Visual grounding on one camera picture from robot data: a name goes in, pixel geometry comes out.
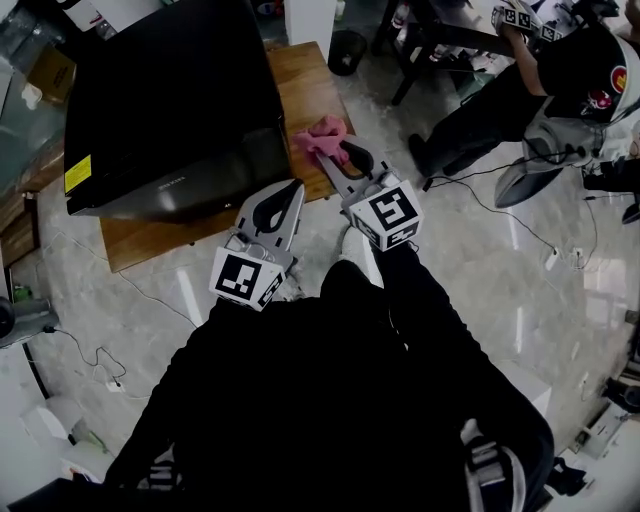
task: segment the power cord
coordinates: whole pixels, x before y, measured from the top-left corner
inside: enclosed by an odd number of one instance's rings
[[[587,260],[584,262],[583,265],[579,267],[578,266],[573,267],[574,270],[584,270],[589,264],[589,262],[591,261],[591,257],[593,256],[593,253],[596,252],[596,249],[598,247],[598,225],[596,224],[596,218],[593,215],[593,209],[591,208],[591,205],[589,204],[589,201],[587,199],[584,199],[584,204],[586,204],[587,208],[589,208],[589,215],[591,215],[591,220],[593,221],[593,232],[594,232],[595,240],[593,242],[593,247],[589,252],[589,256],[587,257]]]
[[[491,213],[500,213],[501,215],[507,215],[509,217],[511,217],[512,219],[514,219],[518,224],[520,224],[523,228],[525,228],[529,233],[531,233],[532,236],[534,236],[535,238],[537,238],[538,240],[540,240],[543,244],[545,244],[546,246],[548,246],[549,248],[551,248],[552,251],[555,251],[556,248],[551,245],[549,242],[547,242],[544,238],[540,237],[538,234],[536,234],[529,226],[527,226],[524,222],[522,222],[518,217],[516,217],[515,215],[513,215],[512,213],[509,212],[505,212],[502,210],[493,210],[491,208],[489,208],[488,206],[486,206],[485,204],[482,203],[482,201],[480,201],[480,199],[478,198],[478,196],[476,195],[475,191],[473,190],[473,188],[471,188],[471,186],[467,183],[464,183],[463,181],[460,180],[453,180],[447,176],[439,176],[440,178],[446,179],[448,180],[450,183],[457,183],[458,185],[463,185],[465,187],[467,187],[469,189],[469,191],[471,192],[471,195],[473,196],[473,198],[477,201],[477,203],[484,208],[485,210],[487,210],[488,212]]]
[[[56,241],[56,239],[59,236],[63,236],[64,238],[66,238],[67,240],[73,242],[74,244],[76,244],[78,247],[80,247],[81,249],[84,249],[85,251],[88,251],[89,253],[91,253],[95,258],[98,258],[99,260],[104,261],[105,263],[109,263],[108,260],[106,258],[103,258],[102,256],[96,254],[94,251],[92,251],[89,247],[87,247],[86,245],[81,244],[80,242],[78,242],[75,238],[70,237],[69,235],[67,235],[66,233],[64,233],[63,231],[58,231],[55,236],[53,237],[53,239],[51,240],[51,242],[44,248],[42,249],[42,259],[40,261],[38,261],[35,265],[35,271],[36,271],[36,279],[38,278],[38,265],[40,265],[41,263],[44,262],[45,260],[45,252],[47,250],[49,250],[51,248],[51,246],[53,245],[53,243]],[[148,299],[148,300],[152,300],[154,302],[158,302],[160,304],[162,304],[164,307],[166,307],[167,309],[171,310],[173,313],[175,313],[176,315],[180,315],[182,318],[184,318],[187,322],[189,322],[194,328],[198,328],[198,326],[186,315],[184,315],[183,313],[180,313],[180,311],[178,311],[177,309],[172,308],[169,304],[167,304],[166,302],[157,299],[155,297],[150,297],[149,295],[147,295],[146,293],[144,293],[135,283],[133,283],[133,281],[127,279],[126,277],[124,277],[124,275],[122,275],[122,272],[117,272],[117,274],[127,283],[129,283],[131,286],[133,286],[133,288],[135,288],[135,290],[142,295],[144,298]]]
[[[561,151],[560,153],[549,153],[548,155],[543,155],[544,157],[551,157],[551,156],[560,156],[560,155],[564,155],[565,158],[568,155],[567,151]],[[525,158],[523,160],[521,160],[520,162],[518,162],[517,160],[515,162],[511,162],[510,164],[506,164],[506,165],[501,165],[500,167],[494,167],[493,169],[489,169],[488,171],[478,171],[478,172],[472,172],[471,174],[467,174],[465,176],[463,176],[462,178],[456,178],[456,179],[452,179],[449,178],[448,176],[434,176],[433,178],[430,178],[430,180],[434,180],[434,179],[447,179],[448,181],[445,183],[439,183],[438,185],[433,185],[432,187],[425,187],[425,192],[431,188],[438,188],[438,187],[442,187],[444,185],[449,185],[450,183],[458,183],[460,181],[466,180],[468,178],[471,178],[472,176],[481,176],[483,174],[491,174],[493,172],[496,171],[500,171],[502,169],[506,169],[507,167],[511,167],[512,165],[515,165],[516,163],[526,163],[526,162],[531,162],[532,160],[537,160],[538,158],[540,158],[540,156],[536,155],[534,157],[531,158]]]
[[[583,199],[585,201],[593,201],[595,199],[605,199],[605,198],[608,199],[608,198],[613,198],[613,197],[633,196],[633,195],[635,195],[633,192],[624,192],[622,194],[614,194],[614,195],[605,194],[605,195],[602,195],[602,196],[587,196],[587,197],[585,197]]]
[[[82,353],[82,349],[80,348],[80,342],[78,341],[78,338],[76,338],[73,334],[67,332],[67,331],[63,331],[62,329],[56,329],[55,327],[49,327],[46,326],[42,332],[46,333],[46,334],[54,334],[56,332],[60,332],[62,334],[65,334],[67,336],[69,336],[69,338],[71,338],[73,341],[75,341],[76,346],[78,347],[78,352],[80,353],[80,357],[82,358],[82,360],[85,362],[85,364],[91,366],[92,368],[97,368],[98,366],[102,366],[103,368],[104,365],[100,364],[100,356],[98,354],[98,352],[102,351],[105,354],[107,354],[109,356],[109,358],[116,363],[120,368],[122,368],[122,373],[118,374],[118,375],[111,375],[111,377],[113,378],[113,381],[118,385],[118,387],[120,386],[120,383],[118,382],[118,379],[120,377],[124,377],[127,374],[127,369],[125,368],[125,366],[118,361],[115,357],[113,357],[111,355],[111,353],[104,348],[103,346],[99,346],[98,348],[96,348],[96,362],[95,363],[91,363],[90,361],[87,361],[86,358],[84,357],[84,354]]]

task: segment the marble floor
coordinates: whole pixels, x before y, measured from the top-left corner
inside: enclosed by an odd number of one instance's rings
[[[399,173],[420,185],[405,141],[414,131],[428,135],[457,108],[450,79],[422,79],[400,107],[389,103],[400,74],[388,56],[367,55],[355,75],[335,81],[356,132],[384,149]],[[505,144],[469,171],[488,170],[518,156],[517,145]],[[468,181],[486,205],[492,205],[498,174]],[[579,172],[569,168],[512,213],[563,254],[573,248],[588,253],[595,233],[581,200],[585,195]],[[597,406],[594,391],[619,363],[631,334],[623,320],[626,309],[638,307],[640,225],[620,223],[629,198],[590,203],[598,243],[583,271],[568,261],[546,271],[549,248],[508,216],[482,209],[463,186],[420,192],[419,198],[426,218],[416,240],[421,261],[449,292],[493,361],[514,361],[552,386],[547,418],[560,449]],[[120,379],[126,394],[105,387],[107,372],[117,375],[120,369],[104,354],[100,362],[106,370],[84,364],[73,341],[62,334],[41,334],[29,345],[51,392],[72,396],[86,427],[117,454],[145,406],[144,397],[193,330],[192,322],[206,320],[215,303],[208,283],[216,247],[226,234],[173,250],[120,276],[111,274],[104,260],[98,220],[66,214],[62,180],[40,194],[38,205],[44,250],[15,265],[15,280],[32,286],[36,295],[51,297],[61,329],[78,338],[85,357],[93,361],[102,345],[126,366]],[[336,196],[303,209],[292,252],[299,259],[294,276],[306,295],[318,294],[331,265],[346,225],[338,210]],[[300,294],[289,281],[281,290],[289,297]],[[456,361],[442,364],[455,372]]]

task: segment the trash can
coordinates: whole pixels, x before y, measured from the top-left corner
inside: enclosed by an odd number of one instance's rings
[[[339,76],[355,73],[360,60],[367,51],[367,40],[353,30],[333,33],[329,49],[329,69]]]

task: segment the shoe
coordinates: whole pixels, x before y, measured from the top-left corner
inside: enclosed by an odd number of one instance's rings
[[[422,150],[424,148],[424,144],[424,139],[417,133],[411,134],[409,136],[409,152],[413,157],[413,161],[416,163],[416,167],[418,168],[418,171],[420,171],[420,174],[427,178],[430,178],[431,174],[433,173],[425,165],[424,158],[422,158]]]
[[[384,287],[369,239],[352,226],[349,226],[342,238],[342,248],[338,260],[355,263],[371,284],[380,288]]]

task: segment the patch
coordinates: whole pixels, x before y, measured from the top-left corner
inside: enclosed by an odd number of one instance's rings
[[[218,277],[216,290],[240,299],[251,300],[261,268],[262,266],[255,261],[245,260],[230,254],[224,262],[220,277]]]
[[[611,72],[611,87],[619,94],[624,92],[627,86],[627,68],[624,66],[616,66]]]
[[[589,91],[589,105],[598,110],[606,110],[613,104],[605,91]]]
[[[518,13],[518,25],[521,28],[530,29],[531,28],[531,16],[529,16],[526,12]]]
[[[276,293],[276,290],[280,288],[282,281],[283,281],[282,274],[278,274],[276,278],[273,280],[273,283],[271,283],[269,288],[267,288],[267,291],[264,292],[264,295],[260,297],[258,304],[260,304],[261,307],[265,307],[267,303],[273,298],[273,295]]]
[[[91,177],[91,155],[83,158],[64,173],[64,193],[68,194],[80,183]]]
[[[393,233],[392,235],[389,235],[389,238],[387,239],[387,249],[390,249],[391,247],[398,245],[404,242],[405,240],[408,240],[412,236],[414,236],[418,232],[419,225],[420,225],[420,222],[416,222],[415,224],[412,224],[410,226],[407,226],[404,229],[401,229],[397,233]]]
[[[418,216],[400,188],[394,188],[386,194],[372,199],[369,204],[385,231],[391,231],[400,224]]]

